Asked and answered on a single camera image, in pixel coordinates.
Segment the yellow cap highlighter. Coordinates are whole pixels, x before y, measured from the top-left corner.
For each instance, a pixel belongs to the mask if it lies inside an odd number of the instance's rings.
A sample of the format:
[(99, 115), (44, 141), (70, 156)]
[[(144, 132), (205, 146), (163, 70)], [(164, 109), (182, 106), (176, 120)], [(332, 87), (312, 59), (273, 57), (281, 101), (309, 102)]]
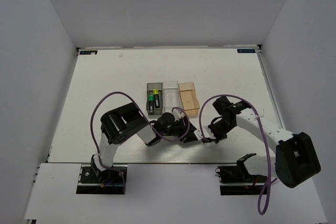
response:
[(155, 108), (160, 108), (160, 95), (158, 89), (153, 90)]

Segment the green cap highlighter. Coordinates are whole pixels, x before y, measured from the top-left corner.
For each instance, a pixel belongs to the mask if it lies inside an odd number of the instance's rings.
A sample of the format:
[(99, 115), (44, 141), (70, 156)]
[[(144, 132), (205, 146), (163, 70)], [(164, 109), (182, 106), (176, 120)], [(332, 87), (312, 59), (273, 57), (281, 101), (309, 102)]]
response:
[(150, 94), (148, 96), (148, 109), (150, 111), (155, 109), (155, 104), (154, 104), (154, 96), (152, 94)]

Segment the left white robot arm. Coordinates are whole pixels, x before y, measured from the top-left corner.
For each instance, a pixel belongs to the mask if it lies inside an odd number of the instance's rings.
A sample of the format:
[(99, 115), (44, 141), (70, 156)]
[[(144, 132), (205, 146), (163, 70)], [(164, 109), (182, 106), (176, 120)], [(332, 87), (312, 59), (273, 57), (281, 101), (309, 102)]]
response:
[(133, 102), (106, 112), (100, 122), (101, 140), (96, 145), (99, 149), (90, 162), (91, 172), (100, 183), (118, 179), (119, 174), (124, 172), (120, 168), (113, 168), (113, 159), (119, 145), (135, 134), (146, 146), (160, 143), (163, 137), (183, 143), (197, 141), (196, 127), (185, 116), (165, 112), (149, 123)]

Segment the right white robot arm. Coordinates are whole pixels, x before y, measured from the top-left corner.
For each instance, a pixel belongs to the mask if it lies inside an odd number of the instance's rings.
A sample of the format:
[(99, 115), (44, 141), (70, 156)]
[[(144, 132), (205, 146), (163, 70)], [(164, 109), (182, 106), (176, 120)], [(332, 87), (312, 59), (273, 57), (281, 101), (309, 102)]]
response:
[(232, 103), (228, 100), (229, 95), (214, 97), (213, 107), (220, 119), (208, 125), (207, 140), (218, 143), (235, 127), (248, 131), (265, 144), (266, 151), (273, 151), (275, 162), (270, 167), (275, 170), (276, 178), (289, 188), (295, 188), (321, 172), (316, 150), (307, 133), (295, 134), (278, 127), (262, 118), (246, 100)]

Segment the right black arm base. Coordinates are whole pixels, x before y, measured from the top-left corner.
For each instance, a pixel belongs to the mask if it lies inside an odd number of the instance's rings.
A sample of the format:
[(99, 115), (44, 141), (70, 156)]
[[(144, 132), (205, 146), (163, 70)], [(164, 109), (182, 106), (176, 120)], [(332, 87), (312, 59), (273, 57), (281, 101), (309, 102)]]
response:
[(267, 180), (267, 158), (249, 153), (239, 158), (235, 164), (218, 166), (215, 173), (219, 177), (222, 196), (258, 195)]

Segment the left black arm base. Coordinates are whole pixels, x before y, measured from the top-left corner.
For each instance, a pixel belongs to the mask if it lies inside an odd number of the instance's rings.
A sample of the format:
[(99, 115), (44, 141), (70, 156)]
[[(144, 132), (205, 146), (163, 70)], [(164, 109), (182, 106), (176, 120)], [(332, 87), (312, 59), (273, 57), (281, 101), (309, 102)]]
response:
[(127, 167), (117, 166), (105, 170), (98, 177), (91, 166), (82, 166), (79, 173), (77, 195), (124, 195), (127, 181)]

